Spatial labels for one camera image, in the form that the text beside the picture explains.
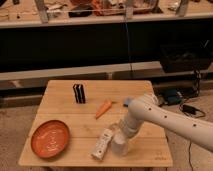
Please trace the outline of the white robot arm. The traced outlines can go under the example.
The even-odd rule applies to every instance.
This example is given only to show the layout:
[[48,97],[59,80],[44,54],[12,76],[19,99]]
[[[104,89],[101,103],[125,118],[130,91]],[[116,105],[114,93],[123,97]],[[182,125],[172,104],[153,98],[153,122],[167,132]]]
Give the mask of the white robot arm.
[[144,121],[168,129],[213,153],[213,123],[162,109],[154,94],[133,99],[119,126],[127,138],[132,138]]

